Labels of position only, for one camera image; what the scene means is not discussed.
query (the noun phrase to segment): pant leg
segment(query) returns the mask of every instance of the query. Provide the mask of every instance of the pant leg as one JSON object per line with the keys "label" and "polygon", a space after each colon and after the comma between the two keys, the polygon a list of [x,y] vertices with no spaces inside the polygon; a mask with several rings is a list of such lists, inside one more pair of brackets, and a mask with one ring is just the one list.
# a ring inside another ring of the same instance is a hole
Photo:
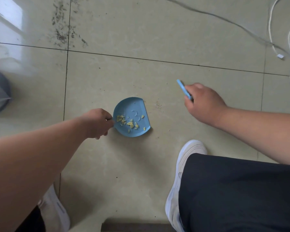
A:
{"label": "pant leg", "polygon": [[22,224],[17,228],[16,232],[45,232],[45,225],[41,216],[41,211],[36,206]]}
{"label": "pant leg", "polygon": [[187,231],[288,231],[290,165],[192,154],[178,201]]}

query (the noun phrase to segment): shoe sole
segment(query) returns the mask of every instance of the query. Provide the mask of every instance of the shoe sole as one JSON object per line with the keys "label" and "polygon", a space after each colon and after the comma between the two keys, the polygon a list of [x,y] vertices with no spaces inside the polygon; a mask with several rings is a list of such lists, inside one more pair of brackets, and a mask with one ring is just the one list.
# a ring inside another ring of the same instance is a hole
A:
{"label": "shoe sole", "polygon": [[67,232],[70,229],[70,218],[69,218],[65,208],[63,207],[63,205],[61,204],[61,202],[59,201],[59,199],[56,195],[54,185],[52,185],[48,189],[48,193],[50,196],[50,200],[52,201],[52,203],[55,206],[55,209],[58,212],[63,230],[64,230],[64,232]]}
{"label": "shoe sole", "polygon": [[170,190],[170,193],[169,193],[168,198],[167,198],[166,203],[165,203],[165,213],[166,213],[166,215],[167,215],[167,217],[168,217],[169,220],[170,220],[171,201],[172,201],[172,198],[173,198],[173,195],[174,195],[175,186],[176,186],[176,184],[177,184],[177,181],[178,181],[178,180],[180,181],[179,176],[178,176],[178,170],[179,170],[178,165],[179,165],[179,162],[181,161],[183,155],[186,153],[186,148],[187,148],[191,143],[193,143],[193,142],[198,142],[199,144],[197,144],[197,145],[202,145],[202,146],[204,146],[203,143],[202,143],[201,141],[198,141],[198,140],[190,140],[189,142],[187,142],[187,143],[182,147],[181,151],[180,151],[179,154],[178,154],[178,158],[177,158],[177,162],[176,162],[176,173],[175,173],[174,184],[173,184],[173,186],[172,186],[172,188],[171,188],[171,190]]}

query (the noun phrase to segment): blue dustpan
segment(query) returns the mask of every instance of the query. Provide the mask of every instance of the blue dustpan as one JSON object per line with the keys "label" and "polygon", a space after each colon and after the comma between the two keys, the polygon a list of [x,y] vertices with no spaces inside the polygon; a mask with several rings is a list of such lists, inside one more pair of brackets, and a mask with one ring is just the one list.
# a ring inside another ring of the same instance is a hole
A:
{"label": "blue dustpan", "polygon": [[[116,122],[117,116],[119,115],[124,116],[127,123],[133,119],[134,127],[130,128],[129,125],[124,125],[121,121]],[[114,127],[126,137],[138,137],[150,129],[144,101],[138,97],[130,97],[120,101],[114,109],[113,119],[115,120]],[[135,122],[139,125],[137,130],[135,129]]]}

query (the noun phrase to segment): foot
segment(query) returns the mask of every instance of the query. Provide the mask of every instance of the foot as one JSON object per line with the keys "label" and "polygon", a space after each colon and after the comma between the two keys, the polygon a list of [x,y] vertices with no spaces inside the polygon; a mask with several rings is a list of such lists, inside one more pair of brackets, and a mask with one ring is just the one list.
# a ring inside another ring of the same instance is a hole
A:
{"label": "foot", "polygon": [[202,142],[198,140],[190,140],[183,146],[183,148],[179,152],[177,163],[176,163],[176,173],[175,173],[174,184],[171,188],[171,191],[169,193],[169,196],[165,204],[165,213],[171,225],[177,232],[184,232],[180,215],[179,215],[179,207],[178,207],[178,192],[179,192],[179,187],[181,185],[182,172],[184,170],[188,157],[194,153],[207,155],[206,148]]}
{"label": "foot", "polygon": [[44,194],[38,203],[38,207],[41,211],[46,232],[67,232],[70,229],[69,216],[55,193],[54,185],[51,185]]}

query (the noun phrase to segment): person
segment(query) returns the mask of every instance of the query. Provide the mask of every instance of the person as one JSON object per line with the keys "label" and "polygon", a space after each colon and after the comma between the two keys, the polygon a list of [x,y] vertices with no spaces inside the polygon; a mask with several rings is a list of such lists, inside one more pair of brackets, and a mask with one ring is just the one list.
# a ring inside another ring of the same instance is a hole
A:
{"label": "person", "polygon": [[[210,156],[200,141],[190,140],[179,153],[165,205],[174,229],[290,231],[290,114],[228,107],[200,83],[186,89],[194,100],[185,97],[185,106],[197,120],[282,164]],[[48,231],[37,203],[46,191],[53,192],[48,188],[81,143],[107,135],[113,125],[108,112],[93,109],[0,138],[0,231]]]}

